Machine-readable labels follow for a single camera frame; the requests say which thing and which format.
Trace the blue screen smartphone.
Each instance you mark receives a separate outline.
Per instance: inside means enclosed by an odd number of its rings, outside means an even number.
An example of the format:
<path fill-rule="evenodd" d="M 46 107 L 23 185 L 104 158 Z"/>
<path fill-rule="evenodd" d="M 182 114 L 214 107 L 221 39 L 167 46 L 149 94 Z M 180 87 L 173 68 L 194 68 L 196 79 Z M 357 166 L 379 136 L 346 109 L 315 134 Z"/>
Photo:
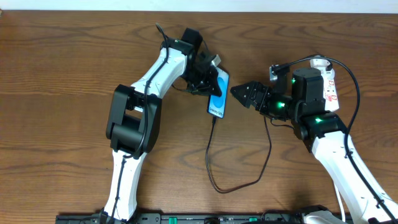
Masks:
<path fill-rule="evenodd" d="M 209 97 L 207 112 L 217 118 L 223 119 L 228 95 L 229 75 L 218 67 L 216 70 L 218 72 L 217 82 L 221 90 L 221 96 L 211 95 Z"/>

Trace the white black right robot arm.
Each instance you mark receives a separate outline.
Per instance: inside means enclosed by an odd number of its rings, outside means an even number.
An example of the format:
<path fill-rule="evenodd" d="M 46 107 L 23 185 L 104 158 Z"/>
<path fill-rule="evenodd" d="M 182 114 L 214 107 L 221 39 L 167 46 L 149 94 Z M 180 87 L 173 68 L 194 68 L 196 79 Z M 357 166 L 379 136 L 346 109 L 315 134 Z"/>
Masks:
<path fill-rule="evenodd" d="M 354 147 L 349 129 L 326 106 L 325 79 L 317 68 L 292 74 L 292 93 L 251 81 L 231 88 L 243 106 L 292 123 L 294 134 L 330 175 L 353 223 L 397 223 L 397 203 L 386 194 Z"/>

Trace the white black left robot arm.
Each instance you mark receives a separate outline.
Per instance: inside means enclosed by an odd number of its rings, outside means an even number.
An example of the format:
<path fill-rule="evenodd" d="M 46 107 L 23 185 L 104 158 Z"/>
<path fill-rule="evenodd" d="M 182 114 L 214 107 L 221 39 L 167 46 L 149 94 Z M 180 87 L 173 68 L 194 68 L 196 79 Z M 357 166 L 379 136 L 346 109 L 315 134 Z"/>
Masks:
<path fill-rule="evenodd" d="M 181 38 L 162 34 L 160 53 L 151 68 L 133 84 L 118 85 L 113 93 L 106 127 L 113 154 L 109 198 L 100 223 L 127 223 L 137 208 L 137 186 L 144 159 L 159 136 L 162 100 L 178 78 L 193 95 L 221 96 L 220 58 L 201 51 L 203 37 L 187 28 Z"/>

